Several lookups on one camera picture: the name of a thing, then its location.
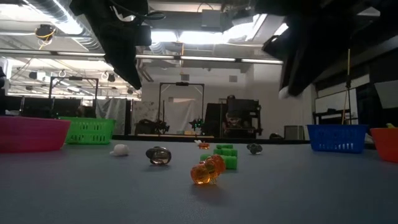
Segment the plastic basket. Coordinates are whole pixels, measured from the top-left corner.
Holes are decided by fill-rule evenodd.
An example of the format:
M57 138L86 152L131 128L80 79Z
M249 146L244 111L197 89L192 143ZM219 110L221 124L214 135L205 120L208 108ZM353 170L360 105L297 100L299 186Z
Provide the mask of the plastic basket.
M398 128L375 128L371 132L381 159L398 162Z
M366 125L308 125L314 151L361 153L365 146Z
M0 152L10 153L60 150L70 122L2 116L0 124Z
M67 144L109 144L115 120L96 118L60 117L71 121Z

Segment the white toy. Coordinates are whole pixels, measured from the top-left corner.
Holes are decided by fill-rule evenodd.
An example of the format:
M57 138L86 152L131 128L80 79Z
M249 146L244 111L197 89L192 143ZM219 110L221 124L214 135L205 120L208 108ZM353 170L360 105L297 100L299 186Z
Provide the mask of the white toy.
M112 156L128 156L129 155L129 148L126 145L118 144L115 145L113 151L110 152Z

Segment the blue basket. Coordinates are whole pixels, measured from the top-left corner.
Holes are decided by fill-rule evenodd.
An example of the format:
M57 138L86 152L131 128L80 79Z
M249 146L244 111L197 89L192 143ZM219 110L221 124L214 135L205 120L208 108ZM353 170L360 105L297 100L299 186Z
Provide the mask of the blue basket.
M314 151L361 153L367 130L366 125L308 125Z

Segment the green basket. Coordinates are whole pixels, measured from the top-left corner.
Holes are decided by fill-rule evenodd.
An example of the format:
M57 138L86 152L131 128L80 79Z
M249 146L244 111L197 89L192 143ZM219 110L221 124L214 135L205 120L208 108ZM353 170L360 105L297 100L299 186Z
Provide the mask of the green basket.
M65 143L67 144L109 144L112 139L115 120L95 118L60 117L70 121Z

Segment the orange basket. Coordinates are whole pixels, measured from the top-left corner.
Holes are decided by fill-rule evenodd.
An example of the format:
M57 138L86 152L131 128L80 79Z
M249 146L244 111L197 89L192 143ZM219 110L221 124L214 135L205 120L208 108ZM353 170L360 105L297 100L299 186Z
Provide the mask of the orange basket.
M381 159L398 163L398 128L371 129Z

